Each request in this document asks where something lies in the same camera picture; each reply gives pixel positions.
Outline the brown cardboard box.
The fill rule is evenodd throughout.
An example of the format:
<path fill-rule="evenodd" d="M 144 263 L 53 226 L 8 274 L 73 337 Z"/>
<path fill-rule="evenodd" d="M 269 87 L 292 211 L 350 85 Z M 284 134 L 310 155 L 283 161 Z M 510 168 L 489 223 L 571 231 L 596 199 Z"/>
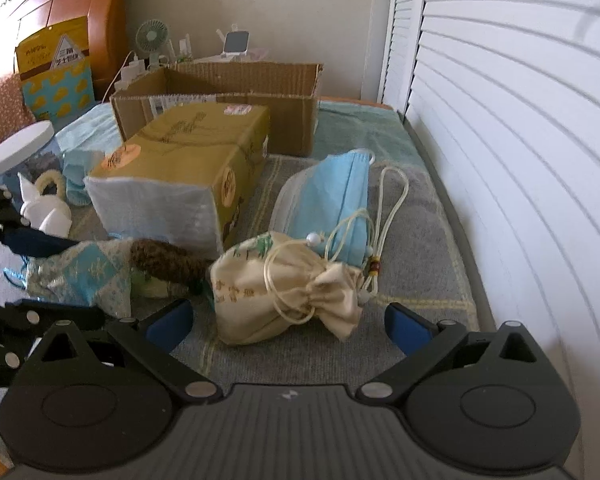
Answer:
<path fill-rule="evenodd" d="M 181 104 L 265 106 L 271 114 L 270 152 L 306 157 L 313 150 L 322 73 L 320 63 L 182 63 L 137 78 L 110 102 L 124 140 Z"/>

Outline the gold tissue pack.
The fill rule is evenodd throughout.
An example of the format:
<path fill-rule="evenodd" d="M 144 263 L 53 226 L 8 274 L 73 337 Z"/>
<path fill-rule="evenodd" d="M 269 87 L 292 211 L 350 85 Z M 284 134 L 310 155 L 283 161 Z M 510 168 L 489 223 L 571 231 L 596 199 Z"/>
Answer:
<path fill-rule="evenodd" d="M 174 106 L 105 158 L 84 184 L 105 230 L 215 259 L 230 247 L 268 157 L 265 106 Z"/>

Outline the cream fuzzy scrunchie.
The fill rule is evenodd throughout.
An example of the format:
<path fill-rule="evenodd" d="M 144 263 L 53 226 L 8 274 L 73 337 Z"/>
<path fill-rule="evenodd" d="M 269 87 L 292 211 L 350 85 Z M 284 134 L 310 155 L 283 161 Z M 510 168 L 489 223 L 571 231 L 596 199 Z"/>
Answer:
<path fill-rule="evenodd" d="M 35 188 L 41 195 L 53 188 L 55 195 L 61 200 L 66 199 L 66 179 L 62 173 L 55 169 L 44 171 L 34 182 Z"/>

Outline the white sock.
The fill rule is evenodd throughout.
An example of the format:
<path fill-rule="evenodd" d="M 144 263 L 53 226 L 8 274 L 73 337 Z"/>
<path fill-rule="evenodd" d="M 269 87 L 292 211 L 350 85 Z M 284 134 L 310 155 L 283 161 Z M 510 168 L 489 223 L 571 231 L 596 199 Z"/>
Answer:
<path fill-rule="evenodd" d="M 72 226 L 71 209 L 66 200 L 61 200 L 51 188 L 41 195 L 23 174 L 18 174 L 22 206 L 20 214 L 30 226 L 45 234 L 67 237 Z"/>

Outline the white lid plastic jar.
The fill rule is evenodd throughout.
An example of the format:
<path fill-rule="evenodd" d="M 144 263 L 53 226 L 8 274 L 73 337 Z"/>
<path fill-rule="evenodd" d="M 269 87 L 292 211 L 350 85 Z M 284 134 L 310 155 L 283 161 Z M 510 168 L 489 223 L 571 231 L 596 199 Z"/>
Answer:
<path fill-rule="evenodd" d="M 47 170 L 61 170 L 60 147 L 49 120 L 35 122 L 0 144 L 0 188 L 12 193 L 12 202 L 22 205 L 18 174 L 30 182 Z"/>

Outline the brown floral cloth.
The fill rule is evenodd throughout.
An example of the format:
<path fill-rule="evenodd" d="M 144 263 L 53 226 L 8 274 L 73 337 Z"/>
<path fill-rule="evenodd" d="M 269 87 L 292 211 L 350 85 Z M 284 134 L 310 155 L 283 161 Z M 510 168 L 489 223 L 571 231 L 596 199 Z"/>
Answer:
<path fill-rule="evenodd" d="M 15 132 L 35 123 L 23 101 L 20 78 L 10 74 L 0 78 L 0 144 Z"/>

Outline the yellow blue snack bag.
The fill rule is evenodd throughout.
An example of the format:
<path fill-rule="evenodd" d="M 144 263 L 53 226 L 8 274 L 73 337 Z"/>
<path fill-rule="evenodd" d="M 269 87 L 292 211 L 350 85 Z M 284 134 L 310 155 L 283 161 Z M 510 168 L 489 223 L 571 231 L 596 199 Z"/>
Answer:
<path fill-rule="evenodd" d="M 16 47 L 23 101 L 56 131 L 95 105 L 87 17 L 42 28 Z"/>

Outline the blue face mask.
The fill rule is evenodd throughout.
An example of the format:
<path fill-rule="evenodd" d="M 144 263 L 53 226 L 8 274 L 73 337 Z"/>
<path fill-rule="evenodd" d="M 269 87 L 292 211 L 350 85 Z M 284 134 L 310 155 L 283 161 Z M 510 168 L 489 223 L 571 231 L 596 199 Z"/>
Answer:
<path fill-rule="evenodd" d="M 91 203 L 84 179 L 105 158 L 103 151 L 72 150 L 62 156 L 62 175 L 66 179 L 66 199 L 73 206 Z"/>

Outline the white power strip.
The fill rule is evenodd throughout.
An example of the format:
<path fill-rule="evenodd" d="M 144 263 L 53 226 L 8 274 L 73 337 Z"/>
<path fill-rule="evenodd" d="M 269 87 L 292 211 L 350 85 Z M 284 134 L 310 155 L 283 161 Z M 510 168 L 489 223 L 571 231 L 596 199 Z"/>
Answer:
<path fill-rule="evenodd" d="M 137 78 L 144 76 L 146 73 L 146 64 L 140 58 L 134 58 L 128 65 L 122 67 L 120 79 L 114 83 L 114 90 L 121 91 L 129 88 L 129 85 Z"/>

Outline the white louvered shutter door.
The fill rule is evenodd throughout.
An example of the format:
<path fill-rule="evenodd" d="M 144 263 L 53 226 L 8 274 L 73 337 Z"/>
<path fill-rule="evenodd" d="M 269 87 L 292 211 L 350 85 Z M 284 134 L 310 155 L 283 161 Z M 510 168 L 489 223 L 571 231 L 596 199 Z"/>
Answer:
<path fill-rule="evenodd" d="M 378 96 L 448 210 L 482 326 L 516 320 L 600 479 L 600 0 L 389 0 Z"/>

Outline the cream drawstring pouch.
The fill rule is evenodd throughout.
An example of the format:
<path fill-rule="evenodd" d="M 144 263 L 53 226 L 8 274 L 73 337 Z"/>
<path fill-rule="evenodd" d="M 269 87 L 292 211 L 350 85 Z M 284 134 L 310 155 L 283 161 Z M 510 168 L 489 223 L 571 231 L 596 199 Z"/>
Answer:
<path fill-rule="evenodd" d="M 230 248 L 210 268 L 220 341 L 256 344 L 320 321 L 337 339 L 358 327 L 362 271 L 328 261 L 307 240 L 266 232 Z"/>

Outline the small green desk fan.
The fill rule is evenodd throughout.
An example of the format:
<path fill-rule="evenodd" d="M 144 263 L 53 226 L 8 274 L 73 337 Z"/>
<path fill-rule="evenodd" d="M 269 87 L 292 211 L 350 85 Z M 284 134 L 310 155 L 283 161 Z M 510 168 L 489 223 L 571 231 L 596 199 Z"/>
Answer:
<path fill-rule="evenodd" d="M 169 27 L 158 18 L 144 21 L 135 33 L 135 44 L 140 52 L 148 55 L 148 70 L 156 70 L 169 64 L 164 50 L 169 40 Z"/>

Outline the blue patterned fabric sachet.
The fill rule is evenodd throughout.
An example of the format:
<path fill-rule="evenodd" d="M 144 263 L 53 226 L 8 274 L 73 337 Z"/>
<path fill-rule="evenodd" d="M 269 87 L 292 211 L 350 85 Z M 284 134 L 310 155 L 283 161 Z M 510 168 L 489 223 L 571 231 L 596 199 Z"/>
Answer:
<path fill-rule="evenodd" d="M 20 270 L 3 274 L 32 298 L 129 318 L 134 298 L 184 297 L 211 265 L 210 259 L 166 242 L 119 238 L 81 242 L 48 258 L 24 257 Z"/>

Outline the grey blue checked towel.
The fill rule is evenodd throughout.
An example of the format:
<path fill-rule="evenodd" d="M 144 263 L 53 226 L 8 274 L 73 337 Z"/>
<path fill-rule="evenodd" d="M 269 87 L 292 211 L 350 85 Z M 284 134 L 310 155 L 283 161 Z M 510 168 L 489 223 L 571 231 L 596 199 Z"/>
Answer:
<path fill-rule="evenodd" d="M 356 389 L 403 359 L 404 353 L 385 332 L 385 310 L 396 302 L 437 323 L 442 318 L 473 326 L 475 306 L 468 295 L 466 275 L 442 206 L 425 169 L 393 165 L 380 151 L 351 145 L 329 155 L 353 150 L 373 152 L 368 181 L 368 214 L 373 233 L 363 265 L 358 305 L 363 312 L 358 327 L 346 340 L 337 339 L 317 320 L 292 326 L 277 337 L 243 346 L 220 341 L 213 311 L 210 268 L 199 285 L 181 298 L 132 300 L 139 321 L 174 300 L 193 306 L 193 328 L 171 351 L 171 356 L 207 377 L 221 390 L 243 382 L 268 385 L 343 384 Z M 323 159 L 277 155 L 268 149 L 260 178 L 239 217 L 230 248 L 257 237 L 268 228 L 277 196 L 297 172 Z M 99 216 L 93 204 L 92 215 Z M 69 238 L 76 244 L 118 240 L 105 230 L 104 238 Z M 111 316 L 109 322 L 121 320 Z M 84 330 L 97 353 L 97 362 L 121 365 L 128 356 L 114 348 L 106 325 Z"/>

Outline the blue face mask pack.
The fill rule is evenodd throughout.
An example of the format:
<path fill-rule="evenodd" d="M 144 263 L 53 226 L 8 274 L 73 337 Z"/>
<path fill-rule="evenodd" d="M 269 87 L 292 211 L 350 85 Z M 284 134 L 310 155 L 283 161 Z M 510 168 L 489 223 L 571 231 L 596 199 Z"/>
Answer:
<path fill-rule="evenodd" d="M 368 181 L 374 160 L 371 151 L 353 150 L 297 172 L 280 190 L 268 228 L 304 240 L 328 261 L 360 268 L 373 233 Z"/>

